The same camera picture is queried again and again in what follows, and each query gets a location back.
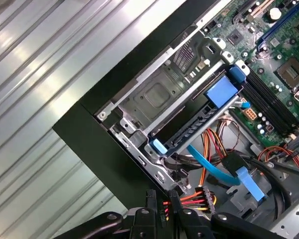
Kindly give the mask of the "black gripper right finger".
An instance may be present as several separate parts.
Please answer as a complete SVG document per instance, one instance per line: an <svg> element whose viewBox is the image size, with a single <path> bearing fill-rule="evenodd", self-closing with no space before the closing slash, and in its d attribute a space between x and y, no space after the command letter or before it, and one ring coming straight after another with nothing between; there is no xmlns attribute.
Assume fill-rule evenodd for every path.
<svg viewBox="0 0 299 239"><path fill-rule="evenodd" d="M168 191L176 226L188 239L282 239L283 237L229 213L216 213L211 220L200 217L193 209L184 208L178 193Z"/></svg>

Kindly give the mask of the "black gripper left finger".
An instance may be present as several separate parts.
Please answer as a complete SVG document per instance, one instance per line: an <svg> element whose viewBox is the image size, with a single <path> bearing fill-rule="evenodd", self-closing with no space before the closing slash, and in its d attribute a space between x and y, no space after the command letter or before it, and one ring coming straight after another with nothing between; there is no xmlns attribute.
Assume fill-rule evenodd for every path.
<svg viewBox="0 0 299 239"><path fill-rule="evenodd" d="M57 236L58 239L155 239L157 237L156 191L146 191L144 207L132 208L127 215L104 212Z"/></svg>

